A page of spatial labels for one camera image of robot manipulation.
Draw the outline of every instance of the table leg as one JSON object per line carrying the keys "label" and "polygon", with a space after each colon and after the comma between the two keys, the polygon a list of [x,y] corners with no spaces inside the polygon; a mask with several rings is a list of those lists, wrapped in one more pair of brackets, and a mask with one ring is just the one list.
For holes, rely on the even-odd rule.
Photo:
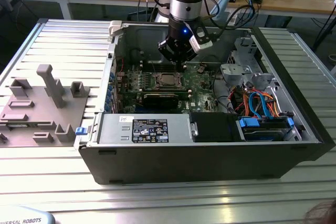
{"label": "table leg", "polygon": [[72,19],[72,13],[71,13],[71,10],[69,8],[68,0],[59,0],[58,4],[61,7],[61,11],[62,11],[62,14],[63,14],[63,19]]}

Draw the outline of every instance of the white paper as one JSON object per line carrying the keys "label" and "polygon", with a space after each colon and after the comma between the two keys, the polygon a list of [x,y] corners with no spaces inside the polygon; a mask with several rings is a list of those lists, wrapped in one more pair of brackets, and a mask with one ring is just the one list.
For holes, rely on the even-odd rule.
{"label": "white paper", "polygon": [[119,117],[119,122],[120,123],[131,123],[133,122],[134,117],[133,116],[129,116],[129,115],[121,115]]}

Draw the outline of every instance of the blue cable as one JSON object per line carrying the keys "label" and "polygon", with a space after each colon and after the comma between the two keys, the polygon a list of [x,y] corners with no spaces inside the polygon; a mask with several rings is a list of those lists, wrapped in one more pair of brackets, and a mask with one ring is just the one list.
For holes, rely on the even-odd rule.
{"label": "blue cable", "polygon": [[250,95],[249,99],[248,99],[248,105],[249,105],[250,110],[252,111],[252,113],[253,113],[254,115],[256,115],[259,119],[261,119],[261,116],[260,116],[254,109],[253,109],[253,105],[252,105],[253,97],[254,97],[256,94],[258,94],[258,95],[260,96],[260,98],[261,98],[261,103],[262,103],[262,107],[263,107],[263,111],[264,111],[265,116],[268,117],[268,118],[273,119],[273,116],[271,116],[271,114],[269,113],[269,111],[268,111],[268,109],[267,109],[266,101],[265,101],[264,96],[263,96],[262,94],[258,93],[258,92],[253,92],[253,93]]}

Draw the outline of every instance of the red cable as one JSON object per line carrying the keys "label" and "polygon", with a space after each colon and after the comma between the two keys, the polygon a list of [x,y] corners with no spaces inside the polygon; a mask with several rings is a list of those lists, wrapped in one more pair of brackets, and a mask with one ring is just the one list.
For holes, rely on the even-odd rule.
{"label": "red cable", "polygon": [[119,74],[122,72],[122,70],[124,69],[124,58],[121,58],[121,62],[122,62],[122,65],[121,65],[121,70],[119,72]]}

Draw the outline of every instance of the metal slotted surface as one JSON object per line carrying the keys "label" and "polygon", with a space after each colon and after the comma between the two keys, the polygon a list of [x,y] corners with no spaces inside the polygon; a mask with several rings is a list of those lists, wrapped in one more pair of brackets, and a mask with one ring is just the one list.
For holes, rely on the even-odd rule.
{"label": "metal slotted surface", "polygon": [[[95,32],[88,29],[92,27],[105,27],[106,32],[94,36]],[[78,50],[86,49],[68,49],[64,45],[99,44],[107,48],[107,27],[107,22],[50,20],[40,26],[39,36],[4,83],[20,70],[28,70],[25,74],[30,78],[29,70],[34,72],[35,65],[54,62],[62,82],[80,79],[91,86],[91,96],[97,95],[100,79],[92,78],[90,72],[102,71],[104,57],[100,57],[100,51],[104,50],[89,49],[96,53],[83,55]],[[59,45],[46,48],[55,41]],[[37,43],[46,43],[46,47],[39,48]],[[60,55],[58,50],[70,51]],[[63,77],[67,70],[71,73]],[[78,72],[83,70],[90,71],[81,76]],[[5,100],[10,92],[4,84],[1,87]],[[309,92],[316,95],[314,89]],[[90,118],[95,98],[88,103],[85,114]],[[83,119],[83,124],[90,122]],[[98,185],[72,147],[0,148],[0,205],[20,204],[50,211],[60,224],[301,223],[309,208],[336,197],[335,166],[333,149],[316,162],[298,165],[281,179]]]}
{"label": "metal slotted surface", "polygon": [[[260,28],[274,52],[314,112],[336,139],[336,81],[297,34],[286,29]],[[265,58],[262,61],[271,72]]]}

